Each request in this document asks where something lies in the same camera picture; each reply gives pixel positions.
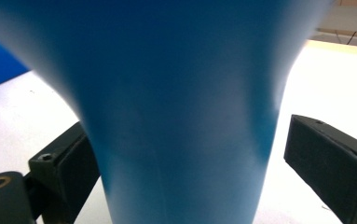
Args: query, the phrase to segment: cylindrical blue part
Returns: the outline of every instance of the cylindrical blue part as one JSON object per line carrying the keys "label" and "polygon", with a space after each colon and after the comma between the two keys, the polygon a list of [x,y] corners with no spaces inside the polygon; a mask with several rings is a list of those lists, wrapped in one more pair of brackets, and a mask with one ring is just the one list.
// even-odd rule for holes
{"label": "cylindrical blue part", "polygon": [[251,223],[287,74],[328,4],[5,0],[0,41],[80,117],[114,224]]}

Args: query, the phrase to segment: black clamp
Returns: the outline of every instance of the black clamp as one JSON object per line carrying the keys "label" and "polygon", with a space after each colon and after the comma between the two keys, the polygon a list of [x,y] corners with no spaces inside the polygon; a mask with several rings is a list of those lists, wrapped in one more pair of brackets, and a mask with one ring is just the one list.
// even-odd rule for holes
{"label": "black clamp", "polygon": [[98,166],[79,122],[29,160],[30,173],[0,174],[0,223],[74,223]]}
{"label": "black clamp", "polygon": [[284,158],[345,224],[357,224],[357,140],[293,115]]}

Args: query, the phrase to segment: blue tube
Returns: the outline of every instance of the blue tube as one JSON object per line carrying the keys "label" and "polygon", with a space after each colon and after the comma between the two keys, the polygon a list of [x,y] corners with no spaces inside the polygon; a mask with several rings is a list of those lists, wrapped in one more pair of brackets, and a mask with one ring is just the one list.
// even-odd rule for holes
{"label": "blue tube", "polygon": [[290,66],[328,5],[0,1],[0,41],[80,117],[114,224],[242,224]]}

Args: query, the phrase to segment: white floor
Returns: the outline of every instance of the white floor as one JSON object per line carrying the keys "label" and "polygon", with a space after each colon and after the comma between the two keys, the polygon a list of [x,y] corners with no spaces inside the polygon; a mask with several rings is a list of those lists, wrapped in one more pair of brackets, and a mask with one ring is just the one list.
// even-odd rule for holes
{"label": "white floor", "polygon": [[[323,120],[357,138],[357,47],[309,42],[297,58],[254,219],[256,224],[340,223],[282,158],[291,114]],[[34,72],[0,85],[0,172],[26,174],[27,161],[76,121]],[[76,223],[111,223],[100,181]]]}

